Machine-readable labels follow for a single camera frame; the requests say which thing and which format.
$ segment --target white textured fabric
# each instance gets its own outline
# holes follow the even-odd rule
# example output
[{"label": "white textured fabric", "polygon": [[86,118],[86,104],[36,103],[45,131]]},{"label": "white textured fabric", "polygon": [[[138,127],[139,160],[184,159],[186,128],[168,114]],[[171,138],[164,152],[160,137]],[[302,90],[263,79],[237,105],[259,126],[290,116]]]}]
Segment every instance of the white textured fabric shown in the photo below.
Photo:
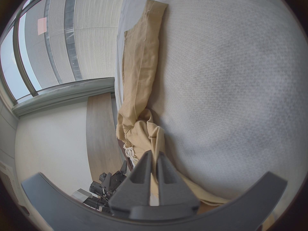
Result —
[{"label": "white textured fabric", "polygon": [[[123,0],[115,95],[122,104],[124,31],[146,0]],[[177,169],[232,199],[271,171],[288,180],[282,214],[308,171],[308,45],[281,0],[168,4],[148,107]]]}]

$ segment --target white wall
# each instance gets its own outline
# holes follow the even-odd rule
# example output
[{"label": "white wall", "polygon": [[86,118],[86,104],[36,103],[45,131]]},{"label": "white wall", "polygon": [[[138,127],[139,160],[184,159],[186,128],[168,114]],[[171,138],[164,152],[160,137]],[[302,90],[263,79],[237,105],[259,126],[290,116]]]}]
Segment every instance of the white wall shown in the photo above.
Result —
[{"label": "white wall", "polygon": [[[86,146],[87,102],[21,117],[16,130],[15,163],[21,182],[42,172],[66,194],[92,183]],[[50,230],[22,194],[29,212],[43,230]]]}]

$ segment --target air vent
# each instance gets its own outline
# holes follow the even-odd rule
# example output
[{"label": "air vent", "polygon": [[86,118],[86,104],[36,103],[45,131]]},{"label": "air vent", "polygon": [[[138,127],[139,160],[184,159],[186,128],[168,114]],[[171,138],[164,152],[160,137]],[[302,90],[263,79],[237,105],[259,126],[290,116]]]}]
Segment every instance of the air vent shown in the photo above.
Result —
[{"label": "air vent", "polygon": [[8,175],[6,175],[5,173],[3,173],[2,171],[0,171],[1,173],[1,178],[2,178],[2,181],[6,184],[8,190],[11,192],[11,194],[15,197],[15,199],[18,201],[17,197],[16,197],[16,194],[14,192],[14,189],[13,189],[13,186],[12,186],[12,183],[11,183],[11,180],[9,178]]}]

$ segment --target mattress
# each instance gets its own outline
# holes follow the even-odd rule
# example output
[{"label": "mattress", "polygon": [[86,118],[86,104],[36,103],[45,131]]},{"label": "mattress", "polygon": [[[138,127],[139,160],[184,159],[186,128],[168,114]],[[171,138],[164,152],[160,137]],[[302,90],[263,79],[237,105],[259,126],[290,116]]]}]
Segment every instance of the mattress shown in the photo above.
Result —
[{"label": "mattress", "polygon": [[[168,4],[148,102],[175,167],[233,199],[271,171],[288,181],[278,218],[308,172],[308,44],[282,0],[156,0]],[[124,31],[146,0],[123,0],[115,64],[123,102]]]}]

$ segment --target wooden board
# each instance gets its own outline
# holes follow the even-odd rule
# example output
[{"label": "wooden board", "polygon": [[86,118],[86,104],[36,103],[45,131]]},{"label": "wooden board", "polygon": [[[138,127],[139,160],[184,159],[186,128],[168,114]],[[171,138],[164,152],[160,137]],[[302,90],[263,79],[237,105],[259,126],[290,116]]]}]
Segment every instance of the wooden board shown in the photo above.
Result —
[{"label": "wooden board", "polygon": [[113,122],[111,96],[104,93],[88,98],[86,138],[92,180],[103,172],[120,170],[122,159]]}]

